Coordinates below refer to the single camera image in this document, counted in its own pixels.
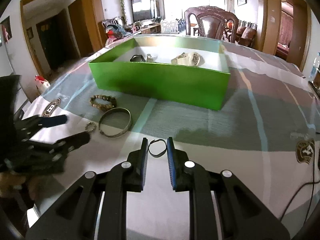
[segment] blue bottle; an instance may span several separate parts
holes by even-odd
[[[318,57],[315,58],[315,61],[313,62],[313,67],[309,76],[309,81],[315,80],[317,69],[320,67],[320,52],[318,53]]]

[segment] green box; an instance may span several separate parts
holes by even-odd
[[[129,61],[136,54],[135,50],[143,52],[144,49],[153,50],[161,57],[167,54],[176,57],[181,54],[181,50],[196,51],[206,58],[205,64],[212,62],[213,67],[207,69]],[[127,59],[124,62],[117,61],[124,58],[124,54]],[[89,66],[99,89],[171,100],[213,110],[221,109],[230,78],[222,43],[202,37],[137,35],[91,61]]]

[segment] wire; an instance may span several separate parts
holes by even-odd
[[[309,211],[310,211],[310,206],[311,206],[311,201],[312,201],[312,198],[313,198],[313,192],[314,192],[314,187],[316,184],[319,184],[320,183],[320,180],[315,182],[315,162],[316,162],[316,158],[315,158],[315,155],[313,155],[313,181],[312,182],[307,182],[303,185],[301,185],[299,187],[299,189],[296,191],[296,193],[292,196],[292,198],[290,199],[289,203],[287,204],[287,206],[285,207],[281,217],[280,217],[280,221],[283,220],[283,217],[285,215],[285,213],[287,212],[288,208],[290,207],[292,201],[294,200],[294,198],[297,196],[297,194],[300,192],[300,190],[302,190],[305,186],[307,185],[312,185],[312,195],[311,195],[311,199],[310,199],[310,203],[309,203],[309,208],[308,208],[308,211],[307,211],[307,215],[306,215],[306,218],[305,218],[305,221],[304,223],[307,221],[307,217],[308,217],[308,214],[309,214]]]

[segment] hanging plant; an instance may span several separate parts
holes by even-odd
[[[122,18],[123,18],[123,24],[126,25],[127,24],[127,17],[125,15],[125,10],[124,10],[124,0],[120,0],[120,6],[121,6],[121,14],[122,14]]]

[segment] television screen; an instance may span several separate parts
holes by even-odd
[[[155,6],[153,0],[131,0],[133,21],[150,20],[155,17]]]

